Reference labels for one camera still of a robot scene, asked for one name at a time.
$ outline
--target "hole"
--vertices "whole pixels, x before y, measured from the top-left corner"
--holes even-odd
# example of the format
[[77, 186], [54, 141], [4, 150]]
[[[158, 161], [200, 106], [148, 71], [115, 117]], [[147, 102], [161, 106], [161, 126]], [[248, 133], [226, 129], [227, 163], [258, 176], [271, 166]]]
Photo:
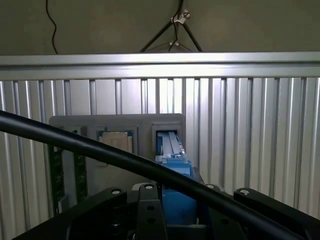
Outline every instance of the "hole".
[[120, 192], [121, 192], [120, 189], [115, 189], [115, 190], [113, 190], [111, 193], [112, 193], [112, 194], [119, 194]]
[[229, 224], [229, 220], [226, 218], [221, 219], [221, 223], [224, 225], [228, 225]]
[[151, 185], [151, 184], [145, 185], [144, 187], [145, 187], [146, 189], [153, 189], [153, 188], [154, 188], [154, 186]]
[[156, 220], [154, 218], [148, 218], [148, 224], [154, 224]]

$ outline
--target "cable clip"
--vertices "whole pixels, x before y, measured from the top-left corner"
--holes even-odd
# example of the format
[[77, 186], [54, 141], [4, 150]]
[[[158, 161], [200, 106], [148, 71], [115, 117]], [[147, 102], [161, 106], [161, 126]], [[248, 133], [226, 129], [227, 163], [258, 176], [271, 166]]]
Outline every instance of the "cable clip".
[[176, 46], [179, 46], [180, 43], [178, 41], [171, 41], [169, 42], [169, 45], [172, 46], [172, 44], [176, 45]]
[[180, 17], [179, 18], [177, 18], [177, 17], [172, 17], [171, 18], [171, 22], [172, 23], [180, 23], [180, 24], [184, 24], [185, 23], [185, 21], [186, 20], [188, 20], [190, 18], [190, 13], [189, 13], [189, 11], [187, 10], [187, 9], [185, 9], [184, 11], [183, 11], [183, 13], [180, 15]]

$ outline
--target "metal strip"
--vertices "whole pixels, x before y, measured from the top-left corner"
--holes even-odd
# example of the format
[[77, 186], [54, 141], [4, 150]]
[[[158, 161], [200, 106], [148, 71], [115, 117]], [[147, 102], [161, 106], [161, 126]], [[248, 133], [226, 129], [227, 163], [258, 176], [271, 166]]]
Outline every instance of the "metal strip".
[[90, 115], [97, 115], [96, 81], [89, 80]]
[[195, 80], [193, 78], [187, 78], [185, 80], [185, 136], [186, 144], [185, 150], [192, 162], [192, 165], [197, 167], [198, 162], [195, 162]]
[[[30, 82], [30, 106], [32, 119], [41, 122], [41, 103], [40, 103], [40, 83], [38, 81]], [[34, 181], [37, 182], [37, 196], [39, 201], [40, 223], [48, 220], [48, 201], [46, 193], [46, 174], [44, 162], [44, 144], [33, 141], [35, 172]]]
[[172, 64], [172, 65], [133, 65], [133, 66], [86, 66], [86, 67], [66, 67], [55, 66], [45, 68], [0, 70], [0, 81], [21, 81], [21, 80], [87, 80], [87, 79], [145, 79], [145, 78], [166, 78], [170, 73], [171, 78], [198, 77], [210, 78], [228, 77], [238, 78], [258, 78], [268, 76], [277, 77], [314, 77], [320, 76], [318, 65], [306, 64], [253, 64], [253, 65], [220, 65], [220, 64]]
[[147, 98], [147, 81], [141, 80], [141, 113], [147, 114], [148, 113], [148, 101]]
[[290, 79], [288, 105], [289, 119], [287, 125], [287, 153], [284, 165], [283, 202], [291, 207], [294, 206], [295, 199], [301, 88], [301, 78]]
[[274, 106], [273, 106], [273, 128], [272, 128], [272, 145], [271, 145], [271, 175], [270, 175], [270, 189], [269, 196], [275, 197], [276, 185], [276, 165], [277, 165], [277, 138], [278, 138], [278, 118], [279, 118], [279, 93], [280, 93], [280, 79], [274, 79]]
[[159, 79], [159, 109], [161, 114], [168, 113], [168, 79]]
[[[0, 109], [6, 111], [5, 85], [0, 81]], [[17, 234], [16, 206], [14, 196], [14, 176], [10, 155], [9, 135], [0, 132], [0, 228], [4, 238], [14, 238]]]
[[223, 83], [220, 78], [212, 79], [212, 104], [211, 104], [211, 159], [210, 159], [210, 183], [223, 186], [225, 176], [225, 151], [223, 149], [225, 142], [224, 114], [225, 98]]
[[200, 81], [194, 80], [194, 103], [193, 103], [193, 161], [199, 169], [199, 136], [200, 136]]
[[235, 189], [235, 132], [236, 132], [236, 79], [226, 80], [225, 170], [224, 189], [232, 194]]
[[71, 91], [70, 91], [70, 81], [63, 81], [64, 84], [64, 107], [65, 115], [71, 114]]
[[58, 116], [66, 115], [66, 100], [65, 100], [65, 83], [63, 80], [55, 81], [56, 89], [56, 114]]
[[269, 195], [272, 167], [272, 140], [274, 126], [274, 100], [275, 100], [275, 79], [266, 78], [263, 80], [263, 99], [261, 116], [261, 148], [258, 190]]
[[246, 96], [246, 149], [245, 149], [245, 172], [244, 172], [244, 186], [250, 186], [250, 170], [251, 170], [251, 131], [252, 131], [252, 98], [253, 98], [253, 79], [249, 78], [247, 81], [247, 96]]
[[70, 99], [72, 115], [90, 115], [89, 80], [70, 81]]
[[96, 114], [116, 114], [116, 82], [114, 79], [95, 80]]
[[209, 183], [209, 79], [200, 79], [200, 137], [199, 171], [203, 181]]
[[248, 79], [240, 78], [237, 86], [237, 116], [236, 116], [236, 138], [235, 138], [235, 176], [234, 187], [236, 189], [245, 187], [247, 159], [247, 122], [248, 119]]
[[141, 80], [121, 80], [122, 114], [141, 114]]
[[313, 217], [318, 217], [317, 212], [320, 211], [320, 128], [319, 128], [319, 111], [320, 111], [320, 78], [316, 79], [315, 87], [315, 106], [313, 119], [313, 136], [312, 136], [312, 152], [308, 188], [308, 205], [307, 212]]
[[115, 80], [115, 112], [116, 114], [122, 114], [122, 90], [121, 80]]
[[167, 81], [167, 113], [173, 114], [174, 113], [174, 81], [168, 80]]
[[55, 81], [44, 81], [43, 82], [43, 100], [44, 100], [44, 118], [45, 122], [48, 123], [49, 119], [52, 116], [59, 114], [63, 114], [63, 109], [65, 103], [58, 99], [63, 96], [62, 99], [65, 99], [65, 93], [63, 92], [63, 88], [65, 86], [61, 86], [62, 82], [59, 82], [59, 88], [56, 91]]
[[281, 78], [279, 85], [278, 105], [278, 128], [276, 144], [276, 171], [274, 198], [283, 201], [285, 182], [285, 159], [287, 152], [287, 125], [288, 125], [288, 103], [289, 103], [289, 79]]
[[259, 189], [259, 171], [261, 156], [261, 127], [262, 127], [262, 78], [253, 79], [252, 95], [252, 130], [251, 130], [251, 162], [250, 162], [250, 188]]
[[297, 153], [296, 153], [296, 168], [295, 168], [295, 184], [294, 184], [294, 198], [293, 207], [299, 209], [300, 204], [300, 184], [302, 171], [302, 154], [303, 154], [303, 140], [304, 140], [304, 123], [306, 111], [306, 97], [307, 97], [307, 79], [301, 79], [301, 96], [300, 96], [300, 110], [299, 110], [299, 128], [297, 136]]
[[182, 114], [182, 78], [175, 78], [173, 80], [173, 97], [174, 97], [174, 113], [175, 114]]
[[[7, 112], [16, 113], [15, 106], [15, 92], [14, 92], [14, 83], [13, 82], [5, 82], [4, 83], [4, 96], [5, 96], [5, 110]], [[26, 221], [25, 218], [25, 206], [28, 201], [24, 201], [27, 197], [23, 191], [23, 185], [25, 180], [22, 179], [24, 175], [21, 171], [21, 159], [19, 154], [19, 142], [18, 137], [15, 135], [8, 135], [9, 139], [9, 154], [10, 154], [10, 162], [12, 167], [12, 176], [13, 176], [13, 189], [14, 189], [14, 207], [15, 207], [15, 219], [16, 219], [16, 234], [22, 234], [26, 230]]]
[[305, 111], [303, 123], [303, 143], [300, 176], [299, 210], [308, 213], [308, 198], [310, 184], [310, 170], [312, 160], [312, 141], [314, 136], [316, 79], [308, 78], [306, 81]]
[[100, 65], [141, 63], [301, 63], [319, 62], [320, 52], [230, 52], [230, 53], [147, 53], [0, 56], [2, 66]]
[[157, 112], [156, 107], [156, 80], [148, 79], [147, 80], [147, 110], [148, 114], [155, 114]]
[[[12, 95], [13, 95], [13, 106], [14, 113], [20, 115], [20, 95], [19, 95], [19, 87], [18, 82], [14, 81], [12, 85]], [[29, 200], [28, 200], [28, 192], [27, 192], [27, 177], [26, 177], [26, 166], [25, 166], [25, 156], [23, 152], [23, 138], [17, 138], [17, 148], [14, 149], [15, 152], [18, 153], [18, 160], [20, 166], [20, 175], [21, 175], [21, 184], [22, 184], [22, 196], [23, 196], [23, 210], [24, 210], [24, 223], [25, 228], [30, 229], [30, 217], [29, 217]]]
[[[26, 118], [33, 118], [32, 102], [31, 102], [31, 87], [29, 81], [20, 81], [19, 88], [19, 101], [20, 101], [20, 114]], [[30, 227], [33, 228], [40, 224], [40, 198], [39, 198], [39, 185], [37, 181], [37, 161], [35, 153], [35, 142], [29, 139], [22, 139], [23, 156], [26, 178], [26, 191], [28, 198], [29, 220]]]

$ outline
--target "black hose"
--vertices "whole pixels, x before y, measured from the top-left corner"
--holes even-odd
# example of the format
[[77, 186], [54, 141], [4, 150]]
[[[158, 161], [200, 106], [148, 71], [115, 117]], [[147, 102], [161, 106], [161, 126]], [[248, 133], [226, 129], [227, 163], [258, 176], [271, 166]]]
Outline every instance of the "black hose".
[[272, 236], [272, 239], [302, 239], [275, 221], [205, 185], [146, 158], [105, 145], [102, 142], [5, 111], [0, 111], [0, 131], [76, 152], [163, 183], [236, 221], [246, 223], [248, 226]]

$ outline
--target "corrugated metal wall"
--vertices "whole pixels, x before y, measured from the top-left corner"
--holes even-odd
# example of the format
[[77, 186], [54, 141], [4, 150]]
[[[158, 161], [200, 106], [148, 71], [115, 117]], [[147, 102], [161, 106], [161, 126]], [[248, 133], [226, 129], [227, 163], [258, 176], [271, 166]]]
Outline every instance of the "corrugated metal wall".
[[[320, 78], [0, 81], [0, 109], [54, 115], [182, 113], [186, 151], [206, 183], [250, 187], [314, 217], [320, 195]], [[48, 219], [46, 148], [0, 132], [0, 229]]]

